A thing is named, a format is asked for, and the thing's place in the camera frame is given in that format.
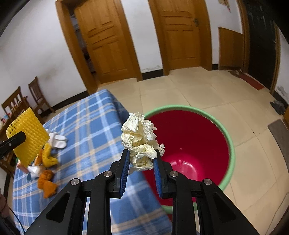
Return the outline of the person's left hand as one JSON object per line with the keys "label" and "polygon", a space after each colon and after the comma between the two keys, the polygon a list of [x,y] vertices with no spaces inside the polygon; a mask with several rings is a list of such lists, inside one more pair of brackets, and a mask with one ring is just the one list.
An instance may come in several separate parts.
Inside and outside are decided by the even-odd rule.
{"label": "person's left hand", "polygon": [[9,206],[6,203],[6,198],[2,194],[0,196],[0,213],[3,218],[9,216]]}

